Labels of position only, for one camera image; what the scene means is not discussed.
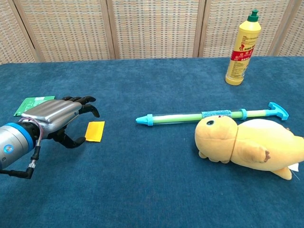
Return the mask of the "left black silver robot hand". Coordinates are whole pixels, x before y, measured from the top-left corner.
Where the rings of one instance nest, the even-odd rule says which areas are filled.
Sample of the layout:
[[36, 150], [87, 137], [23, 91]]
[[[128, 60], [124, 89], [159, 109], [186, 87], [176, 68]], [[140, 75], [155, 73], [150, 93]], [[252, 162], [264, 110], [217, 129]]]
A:
[[45, 101], [21, 114], [22, 118], [36, 120], [43, 130], [43, 139], [54, 139], [66, 148], [73, 149], [84, 143], [85, 137], [75, 141], [66, 135], [67, 125], [79, 115], [92, 112], [97, 118], [100, 117], [96, 107], [90, 104], [96, 99], [92, 96], [66, 96], [61, 99]]

